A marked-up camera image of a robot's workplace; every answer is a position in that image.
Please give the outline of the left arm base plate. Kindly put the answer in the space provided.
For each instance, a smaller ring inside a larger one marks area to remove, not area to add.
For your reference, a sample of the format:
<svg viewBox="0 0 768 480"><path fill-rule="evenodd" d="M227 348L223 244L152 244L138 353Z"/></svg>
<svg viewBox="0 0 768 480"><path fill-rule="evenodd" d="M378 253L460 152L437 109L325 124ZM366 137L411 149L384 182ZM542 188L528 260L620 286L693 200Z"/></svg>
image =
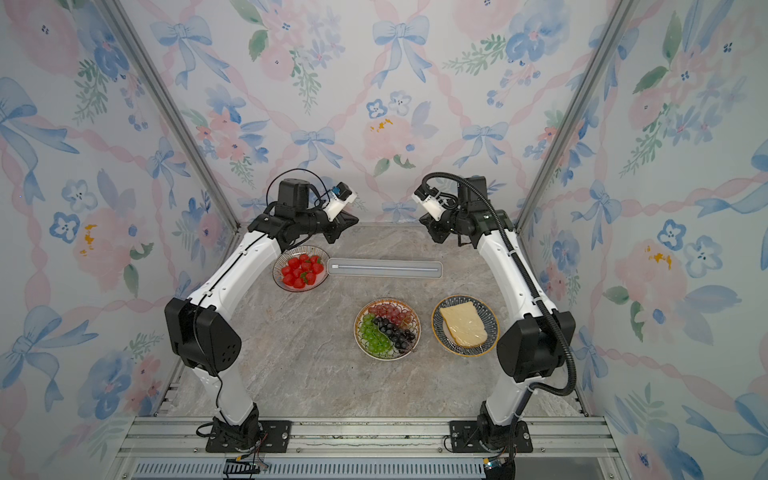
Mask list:
<svg viewBox="0 0 768 480"><path fill-rule="evenodd" d="M289 420L251 420L227 425L213 419L207 434L207 453L286 453L293 423Z"/></svg>

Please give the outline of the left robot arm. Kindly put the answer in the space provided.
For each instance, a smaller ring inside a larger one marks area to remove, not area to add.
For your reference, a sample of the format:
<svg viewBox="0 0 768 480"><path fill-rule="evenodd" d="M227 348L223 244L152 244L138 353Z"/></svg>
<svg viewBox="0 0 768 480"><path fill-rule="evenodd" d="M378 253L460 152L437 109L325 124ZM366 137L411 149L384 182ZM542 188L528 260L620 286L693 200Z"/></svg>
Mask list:
<svg viewBox="0 0 768 480"><path fill-rule="evenodd" d="M313 206L312 185L300 179L281 181L278 197L249 225L234 252L200 288L185 299L174 298L164 314L171 348L204 386L213 401L209 453L255 450L266 436L257 404L248 393L237 360L242 339L229 319L250 286L300 237L321 234L335 242L358 218L346 212L355 192L345 183L331 188Z"/></svg>

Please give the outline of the plate of grapes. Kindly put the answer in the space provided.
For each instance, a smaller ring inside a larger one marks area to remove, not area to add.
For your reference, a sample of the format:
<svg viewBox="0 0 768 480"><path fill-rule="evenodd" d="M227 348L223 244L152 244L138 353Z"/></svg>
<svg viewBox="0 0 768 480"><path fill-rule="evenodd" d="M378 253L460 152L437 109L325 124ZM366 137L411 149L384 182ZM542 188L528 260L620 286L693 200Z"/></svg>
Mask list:
<svg viewBox="0 0 768 480"><path fill-rule="evenodd" d="M418 345L421 325L415 310L405 302L384 298L364 306L354 322L354 338L369 357L395 361Z"/></svg>

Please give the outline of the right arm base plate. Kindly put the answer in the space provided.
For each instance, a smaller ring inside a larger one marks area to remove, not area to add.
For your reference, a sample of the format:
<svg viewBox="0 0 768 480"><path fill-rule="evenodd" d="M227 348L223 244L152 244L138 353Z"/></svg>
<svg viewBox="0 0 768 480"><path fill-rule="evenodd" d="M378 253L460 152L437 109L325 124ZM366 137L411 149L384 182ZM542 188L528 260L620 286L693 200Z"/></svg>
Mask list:
<svg viewBox="0 0 768 480"><path fill-rule="evenodd" d="M528 425L520 420L514 428L479 420L452 420L448 423L450 450L453 453L532 453Z"/></svg>

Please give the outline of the cream plastic wrap dispenser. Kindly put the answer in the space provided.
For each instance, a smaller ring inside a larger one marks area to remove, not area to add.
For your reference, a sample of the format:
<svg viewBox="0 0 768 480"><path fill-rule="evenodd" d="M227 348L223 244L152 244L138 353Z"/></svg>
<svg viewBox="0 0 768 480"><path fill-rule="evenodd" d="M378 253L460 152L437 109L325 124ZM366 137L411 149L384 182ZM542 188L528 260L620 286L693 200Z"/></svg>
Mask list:
<svg viewBox="0 0 768 480"><path fill-rule="evenodd" d="M439 261L331 258L328 271L350 277L439 279L443 265Z"/></svg>

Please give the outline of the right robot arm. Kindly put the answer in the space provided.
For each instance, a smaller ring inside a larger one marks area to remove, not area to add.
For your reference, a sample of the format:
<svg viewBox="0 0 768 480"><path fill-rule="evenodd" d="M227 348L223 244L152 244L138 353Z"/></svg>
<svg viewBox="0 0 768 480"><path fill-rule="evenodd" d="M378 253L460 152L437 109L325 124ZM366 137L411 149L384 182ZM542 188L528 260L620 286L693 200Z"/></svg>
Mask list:
<svg viewBox="0 0 768 480"><path fill-rule="evenodd" d="M519 452L523 413L537 391L557 397L574 393L577 369L571 350L575 320L549 299L524 258L515 226L495 208L482 176L447 172L423 177L413 194L432 240L468 238L505 300L510 320L499 331L495 351L502 374L477 417L478 440L491 451Z"/></svg>

